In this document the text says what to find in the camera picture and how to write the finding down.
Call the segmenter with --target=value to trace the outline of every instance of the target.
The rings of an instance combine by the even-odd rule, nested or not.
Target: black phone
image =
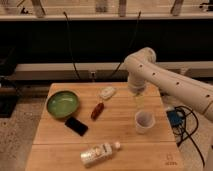
[[[73,131],[78,133],[80,136],[83,136],[85,132],[88,130],[88,126],[81,123],[79,120],[75,119],[74,117],[70,117],[65,122],[65,125],[71,128]]]

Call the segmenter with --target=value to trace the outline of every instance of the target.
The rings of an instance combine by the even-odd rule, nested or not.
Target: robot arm
[[[155,61],[151,48],[143,48],[125,59],[129,89],[139,93],[147,80],[213,122],[213,86],[162,69],[153,64]]]

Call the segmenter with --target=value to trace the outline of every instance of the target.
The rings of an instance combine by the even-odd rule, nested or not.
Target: white cup
[[[139,134],[144,134],[155,125],[155,117],[152,113],[138,111],[135,114],[135,128]]]

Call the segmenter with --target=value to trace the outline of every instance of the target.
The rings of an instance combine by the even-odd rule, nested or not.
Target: green bowl
[[[47,111],[55,118],[65,118],[74,113],[79,106],[79,100],[71,91],[59,91],[47,101]]]

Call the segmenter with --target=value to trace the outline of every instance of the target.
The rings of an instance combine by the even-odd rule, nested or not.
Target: black cable
[[[70,56],[72,58],[72,64],[73,64],[75,73],[76,73],[78,79],[81,80],[80,74],[79,74],[79,72],[78,72],[78,70],[76,68],[75,60],[74,60],[74,57],[73,57],[69,18],[68,18],[67,13],[65,11],[63,12],[63,14],[65,15],[66,21],[67,21],[67,34],[68,34],[68,41],[69,41],[69,53],[70,53]]]
[[[135,41],[135,38],[137,36],[140,17],[141,17],[141,11],[138,13],[137,22],[136,22],[135,29],[134,29],[134,32],[133,32],[133,36],[132,36],[132,38],[131,38],[131,40],[129,42],[129,45],[128,45],[128,48],[127,48],[127,52],[125,53],[124,58],[122,59],[122,61],[119,62],[118,66],[115,68],[115,70],[109,76],[107,76],[104,80],[112,78],[118,72],[118,70],[119,70],[121,64],[123,63],[125,57],[128,55],[129,51],[131,50],[132,45],[133,45],[133,43]]]
[[[202,160],[202,163],[203,163],[203,166],[205,165],[205,161],[204,161],[204,157],[199,149],[199,147],[197,146],[197,144],[195,143],[195,141],[193,140],[192,138],[192,135],[197,131],[198,129],[198,126],[199,126],[199,121],[198,121],[198,118],[197,116],[195,115],[195,113],[193,112],[193,110],[191,110],[190,108],[186,107],[186,106],[177,106],[175,107],[175,111],[177,112],[177,114],[180,116],[180,118],[182,119],[182,123],[179,124],[178,126],[176,127],[173,127],[173,133],[174,135],[176,136],[179,136],[180,137],[180,141],[177,142],[177,146],[180,147],[181,144],[187,140],[187,139],[190,139],[193,143],[193,145],[195,146],[197,152],[199,153],[200,155],[200,158]],[[193,117],[195,118],[195,121],[196,121],[196,126],[195,128],[191,131],[191,133],[189,133],[187,131],[187,128],[186,128],[186,122],[187,122],[187,117],[189,115],[193,115]]]
[[[178,106],[178,107],[176,107],[175,109],[178,109],[178,108],[179,108],[179,109],[180,109],[180,108],[185,108],[185,109],[189,110],[189,113],[188,113],[188,114],[184,114],[184,117],[185,117],[185,118],[182,118],[182,119],[183,119],[183,123],[184,123],[184,126],[183,126],[184,129],[186,129],[186,117],[188,117],[190,114],[192,114],[193,117],[195,118],[196,126],[195,126],[195,128],[193,129],[193,131],[189,134],[190,136],[192,136],[192,135],[197,131],[197,129],[198,129],[198,127],[199,127],[198,118],[197,118],[197,116],[195,115],[195,113],[194,113],[191,109],[189,109],[188,107],[186,107],[186,106]],[[189,138],[188,136],[185,137],[185,138],[183,138],[180,142],[177,143],[177,145],[180,146],[180,145],[181,145],[186,139],[188,139],[188,138]]]
[[[5,77],[0,77],[0,83],[1,82],[7,82],[8,84],[10,84],[14,88],[16,95],[18,97],[22,96],[22,92],[21,92],[20,88],[12,80],[6,79]]]
[[[199,153],[200,155],[200,158],[202,160],[202,163],[203,163],[203,167],[205,166],[205,161],[204,161],[204,157],[199,149],[199,147],[197,146],[197,144],[195,143],[195,141],[193,140],[193,138],[191,137],[191,135],[186,131],[185,128],[183,128],[181,125],[180,125],[180,128],[183,129],[183,132],[187,134],[187,137],[189,137],[189,139],[192,141],[193,145],[195,146],[197,152]]]

